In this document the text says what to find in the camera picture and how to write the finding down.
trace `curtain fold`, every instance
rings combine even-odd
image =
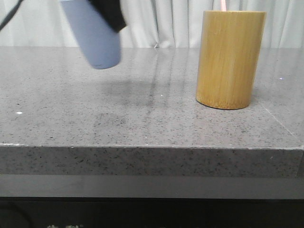
[[[17,0],[0,0],[0,20]],[[204,10],[220,10],[220,0],[121,0],[128,26],[122,46],[198,48]],[[304,45],[304,0],[227,0],[228,10],[267,11],[263,47]],[[25,0],[0,32],[0,46],[77,46],[57,0]]]

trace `bamboo pen holder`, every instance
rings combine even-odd
[[[250,104],[266,13],[205,11],[196,99],[219,109]]]

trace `granite countertop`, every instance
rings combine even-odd
[[[0,47],[0,173],[304,176],[304,51],[262,49],[252,102],[195,100],[198,49]]]

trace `light blue bottle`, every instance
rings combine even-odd
[[[121,45],[116,33],[88,0],[59,0],[86,59],[96,69],[120,62]]]

